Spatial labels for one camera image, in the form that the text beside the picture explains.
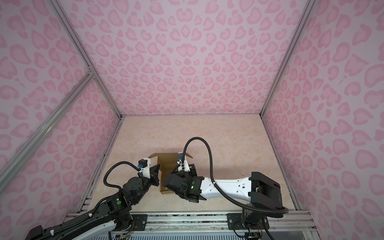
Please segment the left aluminium frame strut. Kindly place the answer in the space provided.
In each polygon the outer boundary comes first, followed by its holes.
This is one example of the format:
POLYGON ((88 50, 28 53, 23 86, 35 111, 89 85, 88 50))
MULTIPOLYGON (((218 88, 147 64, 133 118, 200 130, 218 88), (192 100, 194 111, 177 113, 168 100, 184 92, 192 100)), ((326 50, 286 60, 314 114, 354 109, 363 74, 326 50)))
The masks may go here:
POLYGON ((64 115, 88 87, 88 85, 94 79, 95 72, 90 71, 82 79, 82 81, 74 87, 68 96, 58 105, 53 113, 44 121, 44 123, 35 131, 32 137, 26 142, 26 144, 20 149, 17 154, 10 160, 4 170, 1 172, 1 193, 5 191, 7 186, 22 170, 27 161, 41 146, 44 140, 52 132, 52 130, 58 125, 64 115))

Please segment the black mounting plate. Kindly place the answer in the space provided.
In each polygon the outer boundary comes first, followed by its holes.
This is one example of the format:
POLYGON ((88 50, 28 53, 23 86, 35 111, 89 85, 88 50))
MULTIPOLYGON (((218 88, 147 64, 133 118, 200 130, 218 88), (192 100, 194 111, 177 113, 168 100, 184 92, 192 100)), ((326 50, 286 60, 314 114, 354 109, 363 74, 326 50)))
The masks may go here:
POLYGON ((129 231, 144 231, 147 225, 148 215, 147 214, 131 214, 129 231))
POLYGON ((270 229, 266 216, 254 212, 227 214, 229 230, 263 230, 270 229))

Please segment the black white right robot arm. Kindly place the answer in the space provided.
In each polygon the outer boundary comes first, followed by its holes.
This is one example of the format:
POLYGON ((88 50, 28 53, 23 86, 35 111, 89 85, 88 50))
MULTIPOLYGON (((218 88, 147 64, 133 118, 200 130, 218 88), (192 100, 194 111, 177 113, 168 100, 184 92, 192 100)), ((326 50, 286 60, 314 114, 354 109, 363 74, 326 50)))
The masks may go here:
POLYGON ((191 203, 225 198, 242 208, 241 221, 258 225, 264 218, 282 218, 289 210, 283 206, 281 186, 260 172, 235 180, 217 180, 199 176, 194 164, 185 170, 176 167, 162 179, 162 187, 191 203))

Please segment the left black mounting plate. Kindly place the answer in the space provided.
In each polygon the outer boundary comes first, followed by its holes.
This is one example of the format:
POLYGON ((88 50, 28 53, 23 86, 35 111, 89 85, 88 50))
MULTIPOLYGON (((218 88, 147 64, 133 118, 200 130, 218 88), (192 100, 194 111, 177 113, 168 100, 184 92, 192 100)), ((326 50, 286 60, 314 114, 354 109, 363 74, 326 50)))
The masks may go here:
POLYGON ((144 231, 147 225, 148 215, 147 214, 131 214, 129 231, 144 231))

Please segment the back right aluminium post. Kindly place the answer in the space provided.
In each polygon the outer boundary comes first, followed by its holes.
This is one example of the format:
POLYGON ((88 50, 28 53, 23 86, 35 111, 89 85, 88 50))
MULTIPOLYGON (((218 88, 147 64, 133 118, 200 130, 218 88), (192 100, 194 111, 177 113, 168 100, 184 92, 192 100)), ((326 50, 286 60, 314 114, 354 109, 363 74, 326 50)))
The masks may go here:
POLYGON ((301 37, 304 34, 304 31, 310 21, 310 18, 312 17, 313 12, 316 10, 317 5, 319 1, 316 0, 310 0, 306 2, 305 8, 303 10, 303 14, 299 18, 298 25, 293 32, 292 38, 289 41, 288 47, 285 51, 284 57, 281 61, 281 64, 278 68, 277 74, 275 75, 275 78, 273 80, 273 84, 268 92, 268 95, 266 97, 266 101, 262 107, 262 110, 260 112, 260 117, 263 119, 266 115, 267 109, 272 101, 273 95, 276 92, 277 86, 279 82, 281 81, 283 74, 286 70, 286 68, 289 66, 289 62, 291 60, 291 57, 293 56, 295 49, 297 45, 300 42, 301 37))

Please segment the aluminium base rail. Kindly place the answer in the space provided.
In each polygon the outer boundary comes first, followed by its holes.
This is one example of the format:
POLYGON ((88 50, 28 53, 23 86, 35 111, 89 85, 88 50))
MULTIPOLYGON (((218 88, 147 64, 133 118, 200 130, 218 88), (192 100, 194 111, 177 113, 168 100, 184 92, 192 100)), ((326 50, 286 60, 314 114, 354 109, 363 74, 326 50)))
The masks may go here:
POLYGON ((267 218, 270 229, 229 230, 227 214, 241 211, 148 212, 144 231, 105 231, 90 240, 318 240, 312 216, 291 210, 282 218, 267 218))

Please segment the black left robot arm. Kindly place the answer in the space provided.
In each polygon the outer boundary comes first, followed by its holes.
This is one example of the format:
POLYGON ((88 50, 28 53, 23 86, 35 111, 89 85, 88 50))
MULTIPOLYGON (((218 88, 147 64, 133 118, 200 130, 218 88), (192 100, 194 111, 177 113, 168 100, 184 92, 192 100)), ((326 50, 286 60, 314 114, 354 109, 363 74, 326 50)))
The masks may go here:
POLYGON ((151 186, 159 186, 160 165, 144 166, 144 160, 136 167, 130 162, 122 161, 114 164, 105 174, 103 183, 118 192, 102 198, 90 211, 60 225, 43 229, 37 226, 29 231, 27 240, 73 240, 92 230, 109 228, 109 231, 133 228, 130 211, 137 205, 151 186), (138 172, 136 177, 129 179, 122 187, 108 183, 109 174, 120 165, 129 165, 138 172))

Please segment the aluminium post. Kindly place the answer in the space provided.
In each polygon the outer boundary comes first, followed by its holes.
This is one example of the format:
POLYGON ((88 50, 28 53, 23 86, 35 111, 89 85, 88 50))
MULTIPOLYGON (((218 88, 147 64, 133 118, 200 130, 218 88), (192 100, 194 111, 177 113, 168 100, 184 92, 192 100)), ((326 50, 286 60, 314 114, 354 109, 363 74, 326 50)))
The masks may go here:
POLYGON ((313 12, 316 10, 317 5, 319 1, 316 0, 310 0, 306 2, 305 8, 303 10, 303 14, 299 18, 298 25, 293 32, 292 38, 289 41, 288 47, 285 51, 284 57, 281 61, 281 64, 278 68, 277 74, 275 75, 275 78, 273 80, 273 84, 268 92, 268 95, 266 97, 266 101, 262 107, 262 110, 260 112, 260 117, 263 119, 266 115, 267 109, 272 101, 273 95, 276 92, 277 86, 279 82, 281 81, 283 74, 286 70, 286 68, 289 66, 289 62, 291 60, 291 57, 293 56, 295 49, 297 45, 300 42, 301 37, 304 34, 304 31, 310 21, 310 18, 312 17, 313 12))
POLYGON ((119 111, 117 104, 112 98, 112 95, 108 91, 106 84, 103 82, 102 78, 100 77, 98 71, 96 70, 95 64, 92 62, 89 53, 87 52, 84 44, 82 43, 80 37, 76 33, 70 18, 66 14, 66 12, 63 9, 63 6, 61 5, 60 1, 57 0, 48 0, 47 3, 50 5, 51 9, 53 10, 54 14, 58 18, 58 21, 60 22, 61 26, 67 33, 68 37, 72 41, 75 49, 77 50, 78 54, 80 55, 81 59, 84 61, 85 65, 89 69, 89 72, 91 74, 94 74, 96 78, 96 83, 98 87, 100 88, 102 94, 106 98, 108 104, 112 108, 113 112, 117 116, 119 120, 123 118, 122 113, 119 111))

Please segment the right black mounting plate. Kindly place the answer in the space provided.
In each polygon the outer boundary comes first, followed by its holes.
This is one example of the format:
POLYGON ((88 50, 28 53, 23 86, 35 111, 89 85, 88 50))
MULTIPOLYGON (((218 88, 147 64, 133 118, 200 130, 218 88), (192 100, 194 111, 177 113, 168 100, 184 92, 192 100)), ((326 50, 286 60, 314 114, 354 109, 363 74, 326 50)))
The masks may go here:
POLYGON ((254 212, 227 214, 229 230, 263 230, 270 229, 266 216, 254 212))

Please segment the back left aluminium post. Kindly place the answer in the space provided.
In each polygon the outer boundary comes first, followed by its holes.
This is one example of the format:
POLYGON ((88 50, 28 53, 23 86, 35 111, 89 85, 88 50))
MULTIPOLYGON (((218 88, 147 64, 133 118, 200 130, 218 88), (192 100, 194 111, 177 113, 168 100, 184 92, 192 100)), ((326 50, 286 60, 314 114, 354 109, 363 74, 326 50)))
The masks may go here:
POLYGON ((54 14, 58 18, 58 21, 60 22, 61 26, 67 33, 68 37, 72 41, 75 49, 77 50, 78 54, 80 55, 81 59, 84 61, 85 65, 89 69, 89 72, 91 74, 94 74, 96 78, 96 83, 98 87, 100 88, 102 94, 106 98, 108 104, 112 108, 113 112, 117 116, 119 120, 123 118, 122 113, 119 111, 117 104, 112 98, 112 95, 108 91, 106 84, 103 82, 102 78, 100 77, 98 71, 96 70, 95 64, 92 62, 89 53, 87 52, 84 44, 82 43, 80 37, 76 33, 70 18, 66 14, 66 12, 63 9, 63 6, 61 5, 60 1, 57 0, 48 0, 47 3, 50 5, 51 9, 53 10, 54 14))

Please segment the brown cardboard box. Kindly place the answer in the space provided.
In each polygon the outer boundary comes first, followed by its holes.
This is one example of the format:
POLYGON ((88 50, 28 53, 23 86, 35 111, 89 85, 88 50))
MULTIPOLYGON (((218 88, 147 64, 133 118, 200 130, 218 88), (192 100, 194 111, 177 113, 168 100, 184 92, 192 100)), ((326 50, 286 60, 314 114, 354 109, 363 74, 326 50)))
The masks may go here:
MULTIPOLYGON (((186 153, 185 155, 183 154, 183 157, 187 156, 187 158, 193 158, 191 155, 186 153)), ((162 194, 170 194, 172 191, 162 187, 162 180, 168 173, 175 173, 177 172, 177 153, 154 153, 149 156, 150 159, 157 159, 157 164, 160 164, 160 171, 161 171, 161 187, 160 187, 160 192, 162 194)))

